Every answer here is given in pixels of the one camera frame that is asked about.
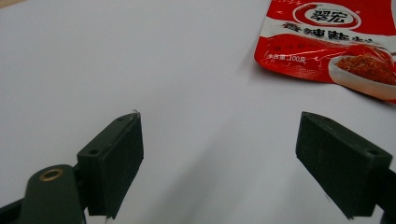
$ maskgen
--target red packaging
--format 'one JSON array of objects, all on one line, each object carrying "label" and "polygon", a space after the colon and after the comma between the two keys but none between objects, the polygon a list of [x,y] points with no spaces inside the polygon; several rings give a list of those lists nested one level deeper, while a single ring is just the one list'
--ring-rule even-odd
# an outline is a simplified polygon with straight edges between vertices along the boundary
[{"label": "red packaging", "polygon": [[273,0],[255,59],[284,75],[396,104],[394,55],[391,0]]}]

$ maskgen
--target white background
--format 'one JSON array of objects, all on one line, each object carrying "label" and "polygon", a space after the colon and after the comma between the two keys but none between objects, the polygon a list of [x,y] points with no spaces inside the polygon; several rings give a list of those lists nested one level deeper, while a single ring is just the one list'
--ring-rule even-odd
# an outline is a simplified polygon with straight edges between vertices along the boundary
[{"label": "white background", "polygon": [[[349,223],[296,159],[301,112],[396,155],[396,105],[260,68],[253,55],[268,6],[29,0],[0,9],[0,206],[22,198],[35,172],[76,164],[108,123],[137,109],[145,159],[114,223]],[[381,216],[377,207],[353,223]]]}]

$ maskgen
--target printed logo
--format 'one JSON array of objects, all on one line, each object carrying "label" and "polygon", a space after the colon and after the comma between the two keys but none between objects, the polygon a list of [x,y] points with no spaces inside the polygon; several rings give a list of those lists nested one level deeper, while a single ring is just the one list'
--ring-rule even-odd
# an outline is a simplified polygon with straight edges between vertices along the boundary
[{"label": "printed logo", "polygon": [[293,11],[295,20],[301,23],[354,29],[361,25],[361,18],[346,7],[330,3],[308,3]]}]

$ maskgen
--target screw hole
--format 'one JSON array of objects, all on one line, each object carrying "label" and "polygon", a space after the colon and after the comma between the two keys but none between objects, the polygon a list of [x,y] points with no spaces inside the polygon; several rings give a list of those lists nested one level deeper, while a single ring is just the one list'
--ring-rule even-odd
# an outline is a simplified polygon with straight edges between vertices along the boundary
[{"label": "screw hole", "polygon": [[63,169],[59,169],[59,168],[48,170],[48,171],[44,172],[40,176],[40,180],[44,181],[44,182],[51,181],[51,180],[54,180],[54,179],[58,178],[63,173],[64,173],[64,170]]},{"label": "screw hole", "polygon": [[375,150],[368,150],[368,153],[372,154],[372,155],[378,155],[378,152]]},{"label": "screw hole", "polygon": [[98,153],[99,153],[99,149],[94,148],[94,149],[91,149],[91,150],[90,150],[90,154],[91,154],[91,155],[96,155],[96,154],[98,154]]}]

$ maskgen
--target plastic bag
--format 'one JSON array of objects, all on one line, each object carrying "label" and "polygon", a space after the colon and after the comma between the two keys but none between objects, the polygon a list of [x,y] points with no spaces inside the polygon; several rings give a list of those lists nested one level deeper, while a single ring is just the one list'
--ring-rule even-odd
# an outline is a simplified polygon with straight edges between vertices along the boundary
[{"label": "plastic bag", "polygon": [[336,83],[396,104],[391,0],[273,0],[255,52],[278,73]]}]

